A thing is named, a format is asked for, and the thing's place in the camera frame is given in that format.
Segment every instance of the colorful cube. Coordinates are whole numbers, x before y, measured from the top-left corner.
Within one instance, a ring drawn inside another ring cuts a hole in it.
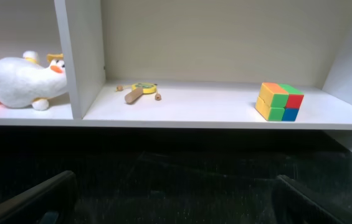
[[[267,121],[295,121],[303,97],[290,85],[262,83],[255,108]]]

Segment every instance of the white stuffed goose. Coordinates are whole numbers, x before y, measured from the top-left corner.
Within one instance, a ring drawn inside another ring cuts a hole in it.
[[[32,105],[46,110],[48,99],[67,91],[64,56],[48,55],[50,65],[38,65],[36,52],[25,52],[24,58],[0,59],[0,102],[10,108]]]

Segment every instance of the shelf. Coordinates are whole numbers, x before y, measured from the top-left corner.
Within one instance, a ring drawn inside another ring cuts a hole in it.
[[[71,125],[73,121],[69,95],[64,94],[50,100],[50,108],[36,111],[28,108],[11,109],[0,104],[0,125]]]
[[[162,100],[143,95],[125,103],[130,90],[115,92],[111,81],[98,94],[83,119],[87,126],[152,128],[253,128],[352,130],[352,106],[312,87],[298,88],[305,99],[295,122],[268,122],[254,108],[260,84],[161,81]]]

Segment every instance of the dark floor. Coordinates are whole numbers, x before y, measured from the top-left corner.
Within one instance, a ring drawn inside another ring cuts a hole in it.
[[[276,223],[280,174],[352,213],[352,153],[320,131],[0,127],[0,203],[64,170],[74,223]]]

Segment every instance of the yellow hat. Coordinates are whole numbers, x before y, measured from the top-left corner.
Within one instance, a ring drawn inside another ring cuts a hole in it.
[[[63,60],[64,54],[47,54],[47,61],[51,62],[54,59]]]

